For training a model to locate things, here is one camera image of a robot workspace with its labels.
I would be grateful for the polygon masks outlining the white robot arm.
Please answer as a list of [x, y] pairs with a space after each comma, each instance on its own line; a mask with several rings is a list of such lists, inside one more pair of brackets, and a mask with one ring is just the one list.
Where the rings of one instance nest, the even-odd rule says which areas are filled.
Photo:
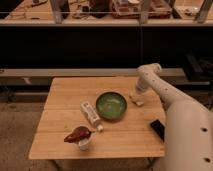
[[158, 76], [158, 63], [138, 67], [136, 92], [152, 88], [168, 105], [165, 171], [213, 171], [213, 113]]

